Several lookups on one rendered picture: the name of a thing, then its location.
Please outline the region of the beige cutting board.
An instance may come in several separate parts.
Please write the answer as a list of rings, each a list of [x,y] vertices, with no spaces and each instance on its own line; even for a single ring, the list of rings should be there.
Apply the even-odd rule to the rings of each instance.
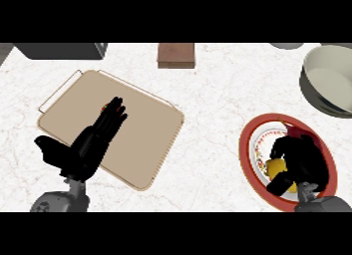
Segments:
[[[38,117],[46,163],[86,181],[98,168],[133,189],[152,185],[183,122],[161,98],[102,71],[87,71]]]

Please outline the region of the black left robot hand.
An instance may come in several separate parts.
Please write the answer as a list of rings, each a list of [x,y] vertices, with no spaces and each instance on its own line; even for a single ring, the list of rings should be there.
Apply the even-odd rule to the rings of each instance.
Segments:
[[[34,139],[43,161],[61,169],[61,176],[81,182],[93,176],[126,118],[123,99],[112,98],[95,123],[83,129],[70,146],[44,135]]]

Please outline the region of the pale grey bowl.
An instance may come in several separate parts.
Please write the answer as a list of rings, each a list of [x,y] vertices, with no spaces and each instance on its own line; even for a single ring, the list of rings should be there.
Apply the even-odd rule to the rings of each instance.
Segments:
[[[352,119],[352,49],[324,45],[309,51],[299,86],[308,103],[321,113]]]

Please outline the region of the brown wooden block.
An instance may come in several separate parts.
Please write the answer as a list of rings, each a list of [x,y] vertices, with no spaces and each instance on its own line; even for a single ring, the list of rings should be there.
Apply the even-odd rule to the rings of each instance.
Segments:
[[[160,43],[158,68],[160,69],[194,68],[194,43]]]

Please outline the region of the red rimmed plate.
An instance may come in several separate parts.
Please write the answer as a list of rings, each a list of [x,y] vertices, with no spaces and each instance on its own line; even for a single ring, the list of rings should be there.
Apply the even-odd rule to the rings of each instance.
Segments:
[[[314,132],[311,127],[296,118],[282,114],[265,114],[251,119],[247,123],[238,140],[238,159],[245,179],[250,186],[266,201],[266,203],[278,210],[290,212],[297,204],[297,195],[285,192],[282,196],[275,196],[266,191],[269,178],[263,174],[263,169],[257,166],[257,160],[269,159],[271,145],[282,132],[287,132],[285,126],[293,126],[309,131],[319,144],[328,167],[328,183],[318,197],[333,196],[337,189],[337,171],[333,156],[328,147]]]

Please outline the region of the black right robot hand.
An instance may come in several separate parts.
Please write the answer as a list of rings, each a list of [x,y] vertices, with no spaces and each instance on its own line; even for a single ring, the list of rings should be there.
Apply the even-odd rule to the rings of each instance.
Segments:
[[[290,187],[308,182],[318,185],[314,192],[321,192],[328,183],[328,167],[319,148],[308,135],[284,136],[274,142],[269,159],[282,158],[285,171],[281,171],[266,184],[266,191],[281,196]]]

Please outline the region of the yellow lemon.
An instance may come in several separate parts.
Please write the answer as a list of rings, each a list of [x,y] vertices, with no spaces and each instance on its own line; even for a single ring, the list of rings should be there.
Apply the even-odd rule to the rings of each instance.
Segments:
[[[265,169],[265,175],[269,177],[269,179],[274,179],[275,175],[285,171],[285,161],[282,158],[271,159],[266,163],[266,169]]]

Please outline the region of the red item on plate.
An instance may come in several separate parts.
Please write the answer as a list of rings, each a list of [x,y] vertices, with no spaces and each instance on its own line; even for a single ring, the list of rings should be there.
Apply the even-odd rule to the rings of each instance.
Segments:
[[[303,135],[311,135],[311,132],[300,127],[287,126],[287,135],[291,137],[302,137]]]

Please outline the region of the grey round object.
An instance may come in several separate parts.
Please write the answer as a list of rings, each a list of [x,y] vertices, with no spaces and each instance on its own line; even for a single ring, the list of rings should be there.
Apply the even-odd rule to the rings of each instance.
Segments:
[[[277,49],[293,50],[297,49],[303,43],[269,43]]]

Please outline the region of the dark grey appliance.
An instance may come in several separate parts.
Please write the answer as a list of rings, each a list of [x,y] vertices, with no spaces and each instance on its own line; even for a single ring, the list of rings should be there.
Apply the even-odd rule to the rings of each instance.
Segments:
[[[102,60],[107,43],[15,43],[31,60]]]

